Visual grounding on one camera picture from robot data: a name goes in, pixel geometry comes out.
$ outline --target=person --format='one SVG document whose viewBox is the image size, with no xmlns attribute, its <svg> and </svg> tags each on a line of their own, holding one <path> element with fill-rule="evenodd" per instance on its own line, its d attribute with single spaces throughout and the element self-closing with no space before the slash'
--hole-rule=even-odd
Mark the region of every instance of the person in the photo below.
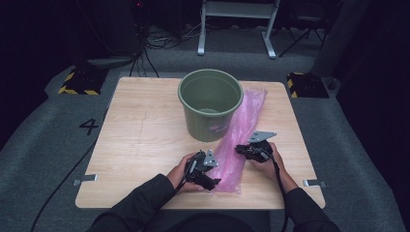
<svg viewBox="0 0 410 232">
<path fill-rule="evenodd" d="M 298 187 L 287 173 L 275 143 L 270 143 L 274 159 L 278 164 L 280 178 L 285 191 L 286 213 L 295 223 L 294 231 L 339 231 L 338 227 L 324 214 L 322 209 Z M 99 231 L 143 231 L 167 201 L 175 194 L 202 191 L 203 187 L 186 182 L 177 192 L 184 176 L 186 163 L 194 154 L 186 155 L 166 176 L 159 174 L 152 180 L 134 189 L 127 197 L 111 209 L 100 214 L 89 228 L 89 232 Z M 273 185 L 277 182 L 275 167 L 271 161 L 251 164 L 261 170 Z M 167 231 L 253 231 L 244 221 L 223 215 L 200 215 L 176 223 Z"/>
</svg>

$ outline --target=black equipment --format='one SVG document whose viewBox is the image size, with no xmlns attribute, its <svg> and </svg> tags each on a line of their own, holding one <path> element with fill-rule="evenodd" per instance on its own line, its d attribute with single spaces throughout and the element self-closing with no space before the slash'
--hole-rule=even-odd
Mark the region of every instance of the black equipment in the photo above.
<svg viewBox="0 0 410 232">
<path fill-rule="evenodd" d="M 211 179 L 205 173 L 216 166 L 218 166 L 218 163 L 215 161 L 212 151 L 209 150 L 205 154 L 201 150 L 187 163 L 185 179 L 187 182 L 194 182 L 207 190 L 212 190 L 220 182 L 220 179 Z"/>
<path fill-rule="evenodd" d="M 248 145 L 236 145 L 235 151 L 244 155 L 247 160 L 256 160 L 258 162 L 265 162 L 273 158 L 274 151 L 271 145 L 266 140 L 272 136 L 277 135 L 274 132 L 255 131 L 250 139 Z"/>
</svg>

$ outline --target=black sleeve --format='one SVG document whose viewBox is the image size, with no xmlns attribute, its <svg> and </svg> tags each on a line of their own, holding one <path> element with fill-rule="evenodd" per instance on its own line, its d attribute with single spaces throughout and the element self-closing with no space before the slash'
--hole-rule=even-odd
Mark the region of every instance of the black sleeve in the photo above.
<svg viewBox="0 0 410 232">
<path fill-rule="evenodd" d="M 99 215 L 88 231 L 138 231 L 175 193 L 168 178 L 159 174 Z"/>
<path fill-rule="evenodd" d="M 286 193 L 286 213 L 295 223 L 293 231 L 340 231 L 301 188 Z"/>
</svg>

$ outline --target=metal bracket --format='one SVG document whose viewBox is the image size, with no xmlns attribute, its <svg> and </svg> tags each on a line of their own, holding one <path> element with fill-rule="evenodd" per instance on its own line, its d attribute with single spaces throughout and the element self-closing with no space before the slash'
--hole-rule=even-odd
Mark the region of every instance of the metal bracket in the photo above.
<svg viewBox="0 0 410 232">
<path fill-rule="evenodd" d="M 326 188 L 328 185 L 324 181 L 318 181 L 318 180 L 303 180 L 304 182 L 304 187 L 311 187 L 311 186 L 319 186 L 321 188 Z"/>
<path fill-rule="evenodd" d="M 79 186 L 82 182 L 97 181 L 97 174 L 84 175 L 81 180 L 74 179 L 73 186 Z"/>
<path fill-rule="evenodd" d="M 206 153 L 205 156 L 205 160 L 204 160 L 204 165 L 205 166 L 212 166 L 212 167 L 217 167 L 218 163 L 215 160 L 214 154 L 212 153 L 212 150 L 208 150 L 208 152 Z"/>
<path fill-rule="evenodd" d="M 252 136 L 248 139 L 248 143 L 260 142 L 276 135 L 275 132 L 254 131 Z"/>
</svg>

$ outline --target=white stand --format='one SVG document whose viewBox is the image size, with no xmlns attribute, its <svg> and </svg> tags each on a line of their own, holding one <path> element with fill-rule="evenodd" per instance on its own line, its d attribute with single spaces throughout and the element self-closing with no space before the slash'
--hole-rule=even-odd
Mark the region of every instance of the white stand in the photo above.
<svg viewBox="0 0 410 232">
<path fill-rule="evenodd" d="M 203 0 L 201 15 L 201 35 L 199 36 L 198 55 L 205 53 L 205 18 L 206 16 L 231 16 L 231 17 L 252 17 L 252 18 L 269 18 L 268 29 L 262 32 L 262 39 L 268 50 L 269 58 L 275 59 L 277 55 L 269 39 L 275 17 L 278 12 L 280 0 L 275 4 L 256 4 L 256 3 L 236 3 L 236 2 L 213 2 Z"/>
</svg>

